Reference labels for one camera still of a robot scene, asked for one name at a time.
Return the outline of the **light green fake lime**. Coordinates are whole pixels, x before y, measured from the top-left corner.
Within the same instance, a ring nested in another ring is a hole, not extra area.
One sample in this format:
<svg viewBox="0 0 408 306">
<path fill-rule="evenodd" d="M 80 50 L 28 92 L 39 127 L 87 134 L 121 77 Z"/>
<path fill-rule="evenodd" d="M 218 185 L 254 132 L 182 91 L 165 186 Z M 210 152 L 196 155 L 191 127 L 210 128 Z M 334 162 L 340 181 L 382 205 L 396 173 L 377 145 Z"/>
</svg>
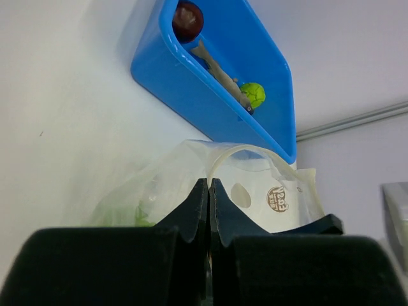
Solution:
<svg viewBox="0 0 408 306">
<path fill-rule="evenodd" d="M 258 83 L 245 83 L 240 86 L 240 90 L 249 98 L 253 109 L 259 107 L 266 100 L 265 90 Z"/>
</svg>

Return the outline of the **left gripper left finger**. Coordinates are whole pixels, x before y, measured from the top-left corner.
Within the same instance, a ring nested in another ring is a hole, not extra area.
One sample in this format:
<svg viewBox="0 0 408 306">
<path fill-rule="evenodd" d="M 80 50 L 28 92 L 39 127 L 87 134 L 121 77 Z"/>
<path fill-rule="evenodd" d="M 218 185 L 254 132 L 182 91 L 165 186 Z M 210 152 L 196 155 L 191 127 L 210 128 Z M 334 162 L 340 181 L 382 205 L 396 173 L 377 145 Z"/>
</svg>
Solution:
<svg viewBox="0 0 408 306">
<path fill-rule="evenodd" d="M 23 244 L 2 305 L 199 305 L 208 190 L 198 180 L 153 227 L 47 228 Z"/>
</svg>

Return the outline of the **green fake lettuce leaf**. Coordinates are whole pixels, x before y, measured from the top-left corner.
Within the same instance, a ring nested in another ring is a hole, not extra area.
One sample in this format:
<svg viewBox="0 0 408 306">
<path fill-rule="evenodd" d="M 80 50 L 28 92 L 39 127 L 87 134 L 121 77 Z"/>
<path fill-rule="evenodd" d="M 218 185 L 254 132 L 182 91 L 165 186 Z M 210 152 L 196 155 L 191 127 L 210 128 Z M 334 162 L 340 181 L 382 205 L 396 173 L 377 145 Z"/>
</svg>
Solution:
<svg viewBox="0 0 408 306">
<path fill-rule="evenodd" d="M 137 204 L 98 206 L 93 211 L 89 225 L 97 227 L 153 227 L 157 222 L 148 220 L 147 206 L 139 200 Z"/>
</svg>

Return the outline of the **clear zip top bag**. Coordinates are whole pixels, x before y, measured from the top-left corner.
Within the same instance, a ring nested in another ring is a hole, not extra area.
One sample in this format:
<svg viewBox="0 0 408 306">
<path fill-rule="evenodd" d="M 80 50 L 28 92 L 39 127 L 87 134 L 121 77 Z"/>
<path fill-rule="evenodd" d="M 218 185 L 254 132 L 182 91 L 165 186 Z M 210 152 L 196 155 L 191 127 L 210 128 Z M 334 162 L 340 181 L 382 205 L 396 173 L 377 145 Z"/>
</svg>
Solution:
<svg viewBox="0 0 408 306">
<path fill-rule="evenodd" d="M 187 199 L 198 180 L 218 179 L 233 206 L 269 233 L 292 230 L 324 216 L 313 168 L 296 169 L 277 153 L 242 143 L 185 140 L 146 167 L 127 174 L 96 200 L 64 209 L 69 226 L 91 226 L 96 207 L 142 200 L 159 223 Z"/>
</svg>

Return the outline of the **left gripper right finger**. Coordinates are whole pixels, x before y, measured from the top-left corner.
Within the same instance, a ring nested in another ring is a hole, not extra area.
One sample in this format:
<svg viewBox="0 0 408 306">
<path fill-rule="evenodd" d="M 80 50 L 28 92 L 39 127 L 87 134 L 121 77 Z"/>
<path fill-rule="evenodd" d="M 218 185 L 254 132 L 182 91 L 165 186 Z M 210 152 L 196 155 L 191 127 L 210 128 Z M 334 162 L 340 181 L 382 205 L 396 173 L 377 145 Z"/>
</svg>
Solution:
<svg viewBox="0 0 408 306">
<path fill-rule="evenodd" d="M 273 235 L 209 189 L 215 305 L 406 305 L 378 242 L 349 235 Z"/>
</svg>

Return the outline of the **dark purple fake plum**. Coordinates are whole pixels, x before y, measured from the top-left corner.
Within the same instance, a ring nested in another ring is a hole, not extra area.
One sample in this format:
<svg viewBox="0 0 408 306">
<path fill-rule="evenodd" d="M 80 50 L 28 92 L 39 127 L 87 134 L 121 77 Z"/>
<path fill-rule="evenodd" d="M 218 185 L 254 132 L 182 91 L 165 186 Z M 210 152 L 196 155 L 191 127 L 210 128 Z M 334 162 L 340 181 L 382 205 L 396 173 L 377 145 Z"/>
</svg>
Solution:
<svg viewBox="0 0 408 306">
<path fill-rule="evenodd" d="M 179 1 L 173 15 L 172 27 L 180 43 L 190 43 L 201 33 L 204 25 L 203 13 L 191 1 Z"/>
</svg>

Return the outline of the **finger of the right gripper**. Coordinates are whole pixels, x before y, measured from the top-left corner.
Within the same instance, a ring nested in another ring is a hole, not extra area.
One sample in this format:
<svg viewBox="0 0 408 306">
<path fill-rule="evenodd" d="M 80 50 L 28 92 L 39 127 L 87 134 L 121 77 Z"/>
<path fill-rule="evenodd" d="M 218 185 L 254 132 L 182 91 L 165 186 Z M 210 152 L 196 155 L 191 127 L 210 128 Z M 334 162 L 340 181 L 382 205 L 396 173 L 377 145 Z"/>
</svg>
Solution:
<svg viewBox="0 0 408 306">
<path fill-rule="evenodd" d="M 308 223 L 299 228 L 273 233 L 273 235 L 343 235 L 342 221 L 334 214 L 327 214 L 324 217 Z"/>
</svg>

